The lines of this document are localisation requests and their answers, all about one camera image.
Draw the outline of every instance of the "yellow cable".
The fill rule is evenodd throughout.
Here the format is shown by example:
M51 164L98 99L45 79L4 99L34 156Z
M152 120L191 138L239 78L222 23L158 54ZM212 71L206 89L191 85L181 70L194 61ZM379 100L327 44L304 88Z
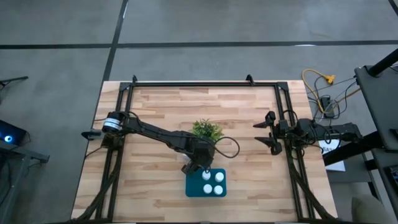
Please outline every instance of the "yellow cable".
M343 98L341 98L340 100L338 100L337 103L336 103L336 105L335 105L330 111L324 111L323 108L322 108L322 106L321 106L321 102L320 102L320 99L319 99L318 94L315 93L314 90L311 88L311 86L307 83L307 81L305 81L305 72L313 72L313 73L316 73L316 74L322 76L330 85L333 84L333 80L335 79L335 76L334 76L334 75L324 75L324 74L322 74L322 73L320 73L320 72L318 72L318 71L316 71L316 70L314 70L314 69L310 69L310 68L309 68L309 69L303 70L303 72L301 73L301 76L302 76L302 79L303 79L303 81L304 81L304 84L311 90L311 93L314 95L314 97L315 97L315 99L316 99L316 101L317 101L317 103L318 103L319 110L320 110L323 114L325 114L325 113L332 113L332 112L334 111L334 109L339 105L339 103L340 103L341 101L343 101L344 99L346 99L346 98L348 98L348 97L354 95L354 94L357 93L359 90L361 90L360 88L358 88L357 90L353 91L352 93L350 93L350 94L344 96Z

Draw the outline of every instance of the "white paper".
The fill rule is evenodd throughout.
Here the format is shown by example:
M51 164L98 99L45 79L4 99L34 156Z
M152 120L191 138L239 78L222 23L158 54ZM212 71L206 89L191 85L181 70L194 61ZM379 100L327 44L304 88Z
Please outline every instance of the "white paper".
M327 144L326 141L319 141L319 146L323 149L323 153L325 154L335 150L337 148L338 142L338 139L332 139L330 144ZM346 170L346 167L344 166L344 161L340 161L326 166L326 170L344 172Z

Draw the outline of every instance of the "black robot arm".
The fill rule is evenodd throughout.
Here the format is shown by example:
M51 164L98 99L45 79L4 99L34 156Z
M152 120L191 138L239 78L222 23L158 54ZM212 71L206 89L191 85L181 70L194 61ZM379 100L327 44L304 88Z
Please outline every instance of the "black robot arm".
M184 174L191 174L199 168L209 169L213 162L215 145L210 139L198 138L186 131L168 131L158 128L142 122L138 117L130 117L129 113L118 111L108 113L102 131L110 136L140 134L165 143L169 148L184 153L191 159L182 167Z
M294 127L290 127L286 119L280 120L275 124L275 113L267 113L265 121L255 124L255 128L268 128L271 132L269 137L255 137L271 148L272 155L282 152L282 146L278 139L289 139L295 147L306 147L319 140L340 139L341 141L357 141L362 138L357 125L347 123L342 125L332 125L324 127L317 124L315 120L308 118L298 119Z

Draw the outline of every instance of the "white cylinder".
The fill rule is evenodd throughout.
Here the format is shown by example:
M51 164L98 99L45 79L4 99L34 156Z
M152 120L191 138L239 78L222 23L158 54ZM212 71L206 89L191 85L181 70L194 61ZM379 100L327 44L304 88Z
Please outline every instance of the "white cylinder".
M203 178L203 180L208 180L208 179L210 179L210 177L211 177L211 173L210 173L210 171L203 171L202 173L201 173L201 177Z
M217 182L223 181L223 180L224 180L224 174L223 174L222 172L218 172L218 173L216 174L215 180L216 180Z
M203 186L203 192L205 194L210 194L212 190L213 190L213 188L211 187L210 184L206 184Z
M214 194L221 195L223 193L224 189L222 186L217 185L214 187Z

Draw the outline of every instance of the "green plant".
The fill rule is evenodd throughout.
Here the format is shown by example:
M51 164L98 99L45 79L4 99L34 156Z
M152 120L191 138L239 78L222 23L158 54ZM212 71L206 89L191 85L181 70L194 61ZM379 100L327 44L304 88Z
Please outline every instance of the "green plant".
M211 124L209 119L195 121L191 130L194 135L200 138L207 137L214 142L224 135L222 131L223 129L218 124Z

